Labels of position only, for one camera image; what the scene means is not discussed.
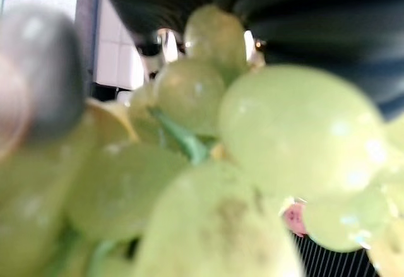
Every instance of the tile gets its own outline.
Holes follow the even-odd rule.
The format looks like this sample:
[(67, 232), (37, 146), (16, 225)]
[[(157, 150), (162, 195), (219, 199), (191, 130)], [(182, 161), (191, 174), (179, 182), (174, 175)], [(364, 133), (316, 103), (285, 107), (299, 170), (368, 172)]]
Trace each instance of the tile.
[(143, 85), (144, 70), (138, 51), (133, 45), (121, 45), (117, 86), (128, 90)]
[(98, 28), (101, 41), (120, 42), (122, 22), (109, 0), (101, 0), (100, 23)]
[(98, 44), (98, 57), (95, 82), (100, 85), (117, 86), (119, 44), (101, 41)]
[(129, 35), (128, 30), (125, 28), (124, 25), (121, 26), (121, 44), (124, 45), (133, 45), (133, 41), (131, 36)]

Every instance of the ribbed black bowl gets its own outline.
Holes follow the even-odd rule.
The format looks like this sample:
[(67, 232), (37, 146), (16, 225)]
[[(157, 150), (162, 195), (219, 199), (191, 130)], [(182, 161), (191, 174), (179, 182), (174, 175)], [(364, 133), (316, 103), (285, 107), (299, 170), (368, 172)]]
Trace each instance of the ribbed black bowl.
[(404, 110), (404, 0), (112, 0), (133, 33), (180, 34), (214, 2), (266, 41), (268, 62), (329, 69), (362, 88), (386, 119)]

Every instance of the bunch of grapes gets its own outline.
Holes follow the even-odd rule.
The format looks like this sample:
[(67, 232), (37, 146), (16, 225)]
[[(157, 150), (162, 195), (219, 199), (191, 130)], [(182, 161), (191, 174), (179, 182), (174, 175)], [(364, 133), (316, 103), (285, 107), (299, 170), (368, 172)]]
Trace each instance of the bunch of grapes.
[(404, 123), (350, 83), (252, 68), (238, 19), (205, 6), (185, 58), (129, 105), (101, 103), (83, 96), (59, 13), (3, 23), (0, 277), (303, 276), (282, 221), (295, 200), (319, 245), (404, 274)]

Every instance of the brown spot on grape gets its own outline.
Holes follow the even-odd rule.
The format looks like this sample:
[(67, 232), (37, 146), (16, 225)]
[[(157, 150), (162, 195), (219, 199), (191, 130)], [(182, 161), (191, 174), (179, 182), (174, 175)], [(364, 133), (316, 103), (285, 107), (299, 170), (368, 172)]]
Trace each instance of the brown spot on grape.
[(217, 208), (221, 234), (226, 249), (229, 251), (233, 250), (233, 247), (237, 245), (242, 220), (247, 209), (247, 204), (236, 198), (223, 200)]

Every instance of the grape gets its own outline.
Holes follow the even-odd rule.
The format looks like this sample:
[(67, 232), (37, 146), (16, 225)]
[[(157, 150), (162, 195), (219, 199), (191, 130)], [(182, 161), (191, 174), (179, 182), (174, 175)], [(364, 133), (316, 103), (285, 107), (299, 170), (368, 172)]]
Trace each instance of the grape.
[(187, 56), (216, 64), (226, 85), (247, 70), (244, 28), (216, 6), (203, 6), (189, 17), (184, 41)]
[(124, 258), (107, 257), (102, 263), (102, 274), (100, 277), (129, 277), (133, 265)]
[(387, 137), (399, 150), (404, 151), (404, 115), (386, 126)]
[(265, 67), (225, 94), (226, 150), (267, 194), (315, 200), (362, 190), (386, 161), (382, 122), (368, 99), (331, 74)]
[[(57, 277), (86, 277), (88, 260), (94, 250), (95, 244), (83, 238), (76, 240), (68, 251)], [(52, 272), (45, 271), (44, 277), (52, 277)]]
[(404, 216), (404, 153), (389, 146), (389, 160), (373, 183), (381, 188), (394, 215)]
[(367, 254), (381, 276), (404, 276), (404, 220), (392, 221)]
[(351, 252), (368, 247), (390, 222), (389, 204), (378, 187), (353, 196), (328, 196), (308, 203), (303, 222), (310, 237), (323, 247)]
[(289, 234), (259, 191), (208, 160), (160, 196), (133, 276), (302, 276)]
[(87, 120), (57, 141), (21, 148), (0, 165), (0, 276), (32, 276), (63, 227), (71, 183), (95, 145)]
[(186, 165), (179, 154), (147, 144), (97, 150), (74, 183), (68, 217), (89, 239), (132, 239), (143, 232), (160, 191)]
[(154, 81), (149, 81), (132, 93), (128, 108), (129, 120), (136, 134), (144, 143), (157, 144), (178, 151), (179, 145), (150, 115), (148, 107), (155, 106)]
[(158, 106), (196, 134), (217, 134), (217, 115), (225, 86), (207, 62), (181, 59), (166, 65), (155, 83)]
[(100, 146), (138, 140), (123, 104), (89, 99), (85, 114), (93, 120)]

